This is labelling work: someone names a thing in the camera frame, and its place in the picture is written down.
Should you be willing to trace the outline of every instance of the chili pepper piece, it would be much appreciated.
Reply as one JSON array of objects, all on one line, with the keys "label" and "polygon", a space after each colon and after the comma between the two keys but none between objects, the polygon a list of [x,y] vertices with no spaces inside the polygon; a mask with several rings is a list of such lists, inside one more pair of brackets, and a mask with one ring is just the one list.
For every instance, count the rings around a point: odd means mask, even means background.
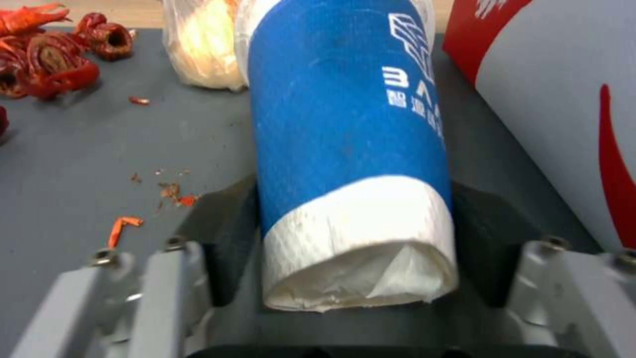
[{"label": "chili pepper piece", "polygon": [[128,97],[128,100],[131,103],[134,104],[139,104],[141,106],[147,106],[150,104],[150,100],[148,98],[142,98],[142,97],[137,97],[137,96],[130,96]]},{"label": "chili pepper piece", "polygon": [[143,219],[137,217],[118,217],[113,224],[113,229],[111,230],[111,235],[108,238],[108,247],[115,248],[117,244],[119,244],[121,232],[123,227],[126,225],[133,226],[142,226],[144,223]]},{"label": "chili pepper piece", "polygon": [[123,222],[120,218],[115,220],[113,224],[113,228],[111,229],[111,235],[108,238],[108,247],[115,248],[119,243],[119,238],[121,236],[121,230],[123,229]]},{"label": "chili pepper piece", "polygon": [[182,196],[179,198],[179,204],[191,208],[197,203],[197,199],[198,197],[194,195]]}]

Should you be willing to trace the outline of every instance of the screw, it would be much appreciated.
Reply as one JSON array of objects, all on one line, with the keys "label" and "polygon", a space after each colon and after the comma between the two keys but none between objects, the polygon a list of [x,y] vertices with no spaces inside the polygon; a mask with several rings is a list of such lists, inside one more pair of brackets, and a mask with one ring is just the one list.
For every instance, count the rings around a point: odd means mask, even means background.
[{"label": "screw", "polygon": [[183,236],[173,236],[165,241],[165,245],[163,251],[178,251],[185,250],[186,248],[186,238]]},{"label": "screw", "polygon": [[109,266],[118,263],[117,253],[111,248],[102,248],[90,258],[91,266]]},{"label": "screw", "polygon": [[541,245],[550,251],[567,251],[570,248],[570,243],[566,239],[554,235],[543,236]]}]

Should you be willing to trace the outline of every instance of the printed logo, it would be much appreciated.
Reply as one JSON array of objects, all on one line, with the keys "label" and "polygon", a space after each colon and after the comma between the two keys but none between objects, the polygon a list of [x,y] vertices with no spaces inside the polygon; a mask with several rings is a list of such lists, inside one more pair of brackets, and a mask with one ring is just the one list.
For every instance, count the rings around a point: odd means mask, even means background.
[{"label": "printed logo", "polygon": [[382,76],[387,86],[408,88],[408,75],[401,68],[385,66],[382,68]]},{"label": "printed logo", "polygon": [[426,33],[412,17],[403,13],[390,13],[391,36],[402,41],[404,50],[422,70],[424,78],[433,82],[431,57]]}]

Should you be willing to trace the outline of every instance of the red chili pepper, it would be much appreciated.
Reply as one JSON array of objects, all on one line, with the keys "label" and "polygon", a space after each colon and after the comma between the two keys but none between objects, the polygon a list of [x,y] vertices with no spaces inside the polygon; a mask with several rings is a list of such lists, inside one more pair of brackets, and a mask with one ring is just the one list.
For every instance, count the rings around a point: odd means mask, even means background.
[{"label": "red chili pepper", "polygon": [[9,128],[9,120],[6,116],[6,109],[0,106],[0,136]]},{"label": "red chili pepper", "polygon": [[85,38],[93,52],[106,61],[116,61],[132,54],[133,38],[120,24],[107,22],[101,13],[86,14],[73,33]]},{"label": "red chili pepper", "polygon": [[18,83],[40,99],[89,87],[97,81],[99,68],[81,56],[83,51],[65,34],[35,36],[27,49],[28,71],[17,71]]},{"label": "red chili pepper", "polygon": [[9,98],[27,95],[16,79],[17,71],[26,69],[26,40],[16,36],[0,38],[0,94]]}]

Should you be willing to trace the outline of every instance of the white plastic bag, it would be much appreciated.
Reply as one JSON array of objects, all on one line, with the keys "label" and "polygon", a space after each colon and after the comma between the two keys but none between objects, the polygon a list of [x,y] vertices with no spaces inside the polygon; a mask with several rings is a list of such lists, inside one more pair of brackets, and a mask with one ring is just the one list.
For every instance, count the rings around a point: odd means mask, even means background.
[{"label": "white plastic bag", "polygon": [[163,0],[163,45],[183,83],[240,90],[234,54],[238,0]]}]

